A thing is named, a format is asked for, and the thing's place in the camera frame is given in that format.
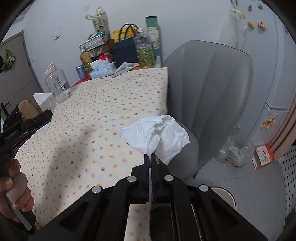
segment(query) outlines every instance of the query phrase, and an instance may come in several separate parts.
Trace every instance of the screw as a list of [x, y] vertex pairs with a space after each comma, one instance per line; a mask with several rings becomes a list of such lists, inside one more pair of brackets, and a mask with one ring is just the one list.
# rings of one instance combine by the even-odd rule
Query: screw
[[174, 177], [172, 175], [166, 175], [165, 180], [170, 182], [170, 181], [174, 180]]
[[92, 188], [93, 193], [100, 193], [102, 191], [102, 188], [100, 186], [95, 186]]
[[202, 192], [206, 192], [206, 191], [209, 190], [209, 187], [208, 187], [207, 185], [200, 185], [200, 190], [201, 190]]
[[133, 183], [133, 182], [135, 182], [137, 180], [137, 178], [135, 177], [135, 176], [129, 176], [128, 177], [128, 181], [130, 182], [130, 183]]

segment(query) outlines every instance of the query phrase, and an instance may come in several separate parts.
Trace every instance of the crumpled tissue paper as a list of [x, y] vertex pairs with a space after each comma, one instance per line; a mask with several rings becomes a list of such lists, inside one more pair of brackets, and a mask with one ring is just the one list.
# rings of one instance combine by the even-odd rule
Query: crumpled tissue paper
[[123, 128], [121, 137], [134, 149], [153, 152], [168, 164], [189, 143], [187, 132], [170, 115], [146, 116]]

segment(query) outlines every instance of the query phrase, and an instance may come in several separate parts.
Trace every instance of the plastic bottle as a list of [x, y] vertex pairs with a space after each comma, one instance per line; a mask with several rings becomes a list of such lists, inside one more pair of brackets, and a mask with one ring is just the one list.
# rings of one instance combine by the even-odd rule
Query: plastic bottle
[[86, 74], [89, 75], [93, 69], [91, 67], [91, 56], [85, 48], [81, 51], [80, 60], [85, 68]]
[[134, 37], [134, 42], [137, 50], [139, 65], [142, 68], [154, 68], [155, 60], [150, 38], [144, 33], [142, 28], [138, 29], [138, 33], [139, 34]]
[[71, 88], [62, 69], [58, 69], [52, 63], [48, 66], [45, 74], [47, 74], [45, 83], [53, 94], [56, 103], [62, 103], [72, 95]]

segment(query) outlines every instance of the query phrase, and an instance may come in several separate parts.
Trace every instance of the white paper box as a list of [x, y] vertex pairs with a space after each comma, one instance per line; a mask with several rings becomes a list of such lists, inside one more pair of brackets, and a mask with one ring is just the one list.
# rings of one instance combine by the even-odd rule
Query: white paper box
[[34, 93], [34, 99], [43, 111], [51, 110], [53, 113], [57, 106], [52, 94]]

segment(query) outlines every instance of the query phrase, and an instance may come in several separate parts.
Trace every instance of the white wall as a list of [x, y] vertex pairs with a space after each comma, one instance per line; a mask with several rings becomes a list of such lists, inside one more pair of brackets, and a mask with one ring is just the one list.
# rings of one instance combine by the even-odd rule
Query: white wall
[[7, 31], [6, 35], [4, 36], [4, 39], [2, 40], [2, 42], [5, 41], [6, 39], [9, 39], [13, 35], [18, 34], [21, 31], [23, 31], [25, 24], [26, 24], [26, 17], [24, 17], [24, 19], [22, 21], [19, 21], [17, 23], [14, 23], [13, 25], [11, 25], [11, 27]]
[[[110, 31], [125, 23], [145, 28], [145, 17], [157, 15], [164, 60], [189, 40], [217, 42], [230, 1], [36, 0], [26, 14], [24, 36], [34, 72], [44, 92], [49, 91], [44, 83], [44, 72], [52, 62], [64, 70], [70, 85], [78, 80], [75, 68], [81, 65], [79, 45], [94, 32], [92, 22], [84, 16], [94, 15], [99, 6], [106, 10]], [[60, 31], [60, 38], [55, 41], [56, 30]]]

